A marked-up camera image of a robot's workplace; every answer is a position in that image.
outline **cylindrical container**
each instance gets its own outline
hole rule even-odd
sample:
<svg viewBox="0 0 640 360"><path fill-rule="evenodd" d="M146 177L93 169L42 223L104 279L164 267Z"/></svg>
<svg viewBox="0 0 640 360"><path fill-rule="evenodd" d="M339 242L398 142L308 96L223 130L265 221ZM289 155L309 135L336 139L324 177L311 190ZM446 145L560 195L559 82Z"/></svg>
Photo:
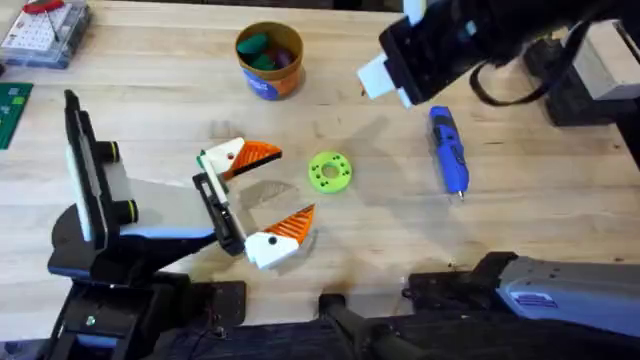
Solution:
<svg viewBox="0 0 640 360"><path fill-rule="evenodd" d="M236 39L238 44L255 34L265 33L269 39L269 47L284 48L291 52L293 61L278 70L258 70L244 62L236 52L240 66L249 82L249 87L263 99L277 100L289 95L300 84L302 74L302 39L300 35L287 25L275 22L261 22L242 30Z"/></svg>

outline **green 3d printed part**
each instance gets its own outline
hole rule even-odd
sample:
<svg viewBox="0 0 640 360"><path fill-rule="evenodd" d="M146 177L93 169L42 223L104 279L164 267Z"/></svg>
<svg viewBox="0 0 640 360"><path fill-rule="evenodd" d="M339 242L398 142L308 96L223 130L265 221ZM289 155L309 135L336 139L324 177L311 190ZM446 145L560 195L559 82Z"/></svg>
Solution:
<svg viewBox="0 0 640 360"><path fill-rule="evenodd" d="M311 185L325 194L344 190L351 182L352 173L349 160L337 152L321 152L309 163Z"/></svg>

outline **breadboard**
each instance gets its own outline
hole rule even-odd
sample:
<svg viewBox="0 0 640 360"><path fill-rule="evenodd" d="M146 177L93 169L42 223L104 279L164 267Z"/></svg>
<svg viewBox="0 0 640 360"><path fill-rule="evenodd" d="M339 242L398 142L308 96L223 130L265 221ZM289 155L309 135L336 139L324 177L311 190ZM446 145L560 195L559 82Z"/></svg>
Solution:
<svg viewBox="0 0 640 360"><path fill-rule="evenodd" d="M9 148L33 84L0 83L0 150Z"/></svg>
<svg viewBox="0 0 640 360"><path fill-rule="evenodd" d="M67 3L57 10L49 12L56 31L60 32L69 11L71 11L71 4ZM49 19L47 19L47 14L29 15L21 12L4 38L2 48L47 51L54 41L54 32Z"/></svg>

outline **blue label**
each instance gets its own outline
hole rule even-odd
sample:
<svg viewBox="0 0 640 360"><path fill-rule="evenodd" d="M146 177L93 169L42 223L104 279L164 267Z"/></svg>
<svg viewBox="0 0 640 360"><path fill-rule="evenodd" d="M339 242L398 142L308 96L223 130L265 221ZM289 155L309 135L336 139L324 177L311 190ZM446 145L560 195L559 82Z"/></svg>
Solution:
<svg viewBox="0 0 640 360"><path fill-rule="evenodd" d="M255 74L247 69L242 69L244 71L244 76L247 77L247 82L249 82L249 86L253 89L253 91L258 94L263 99L267 100L276 100L278 99L278 90L271 86L268 82L260 79Z"/></svg>
<svg viewBox="0 0 640 360"><path fill-rule="evenodd" d="M529 293L514 291L511 294L511 298L522 306L539 306L546 308L558 308L558 304L551 298L551 296L544 293Z"/></svg>

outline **robotic arm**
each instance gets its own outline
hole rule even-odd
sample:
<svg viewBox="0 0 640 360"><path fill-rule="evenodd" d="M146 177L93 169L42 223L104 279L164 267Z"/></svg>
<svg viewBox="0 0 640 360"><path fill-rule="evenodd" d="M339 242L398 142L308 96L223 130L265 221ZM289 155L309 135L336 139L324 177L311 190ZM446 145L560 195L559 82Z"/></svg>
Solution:
<svg viewBox="0 0 640 360"><path fill-rule="evenodd" d="M634 0L439 0L420 20L405 17L380 34L384 52L358 76L370 98L395 89L409 107L430 100L479 65L471 86L482 101L494 106L527 103L544 95L551 83L522 99L502 102L480 86L481 67L505 65L528 41L573 25L554 71L559 77L573 62L592 22L617 18L631 25L639 11Z"/></svg>

